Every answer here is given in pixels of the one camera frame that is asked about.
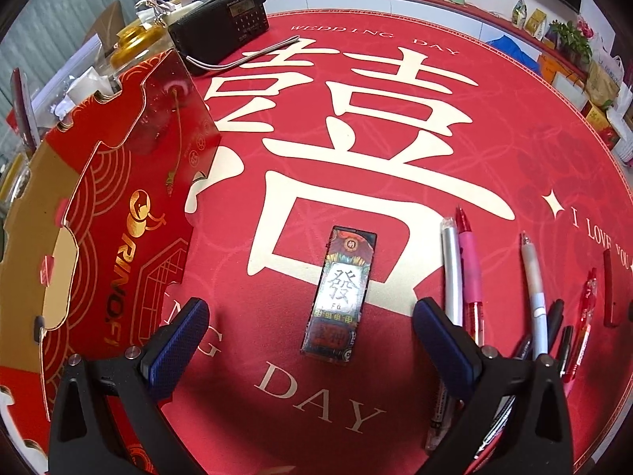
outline pink pen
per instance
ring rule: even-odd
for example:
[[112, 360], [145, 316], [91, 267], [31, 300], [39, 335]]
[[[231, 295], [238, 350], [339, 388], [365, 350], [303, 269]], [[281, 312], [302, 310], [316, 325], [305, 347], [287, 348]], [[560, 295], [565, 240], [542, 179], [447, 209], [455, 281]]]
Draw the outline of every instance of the pink pen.
[[473, 234], [470, 222], [461, 207], [457, 207], [456, 221], [463, 268], [464, 304], [466, 305], [464, 326], [477, 345], [483, 346], [483, 292], [475, 234]]

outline rectangular lighter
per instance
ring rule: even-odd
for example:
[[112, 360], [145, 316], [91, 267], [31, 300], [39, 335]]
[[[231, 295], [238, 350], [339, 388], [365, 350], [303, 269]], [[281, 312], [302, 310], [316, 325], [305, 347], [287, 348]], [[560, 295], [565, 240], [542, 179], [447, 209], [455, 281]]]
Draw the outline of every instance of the rectangular lighter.
[[349, 362], [367, 285], [376, 234], [335, 226], [316, 289], [301, 353]]

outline radio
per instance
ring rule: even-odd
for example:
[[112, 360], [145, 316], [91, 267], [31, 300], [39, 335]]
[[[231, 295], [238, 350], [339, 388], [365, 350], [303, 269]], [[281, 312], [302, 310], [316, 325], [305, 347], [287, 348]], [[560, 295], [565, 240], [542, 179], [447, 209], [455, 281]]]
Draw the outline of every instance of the radio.
[[268, 30], [266, 0], [209, 0], [192, 10], [167, 30], [176, 50], [193, 75], [205, 74], [187, 56], [217, 65]]

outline radio display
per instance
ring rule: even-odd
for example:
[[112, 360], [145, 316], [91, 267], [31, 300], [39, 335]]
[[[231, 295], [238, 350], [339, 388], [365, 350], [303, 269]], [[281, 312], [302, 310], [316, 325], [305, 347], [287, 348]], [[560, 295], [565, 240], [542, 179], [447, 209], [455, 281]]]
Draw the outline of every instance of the radio display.
[[247, 10], [251, 10], [255, 6], [255, 2], [253, 0], [242, 0], [241, 2], [236, 2], [233, 5], [229, 6], [229, 10], [231, 12], [231, 16], [235, 17], [240, 15]]

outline gray curtain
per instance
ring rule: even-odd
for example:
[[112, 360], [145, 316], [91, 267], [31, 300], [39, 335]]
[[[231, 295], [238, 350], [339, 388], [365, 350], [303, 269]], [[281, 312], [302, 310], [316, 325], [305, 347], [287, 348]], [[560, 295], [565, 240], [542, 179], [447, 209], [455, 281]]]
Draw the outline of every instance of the gray curtain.
[[[115, 0], [30, 0], [0, 43], [0, 116], [11, 110], [9, 79], [25, 70], [33, 94], [44, 87], [81, 46], [99, 14]], [[119, 0], [126, 23], [138, 0]], [[3, 141], [0, 130], [0, 147]]]

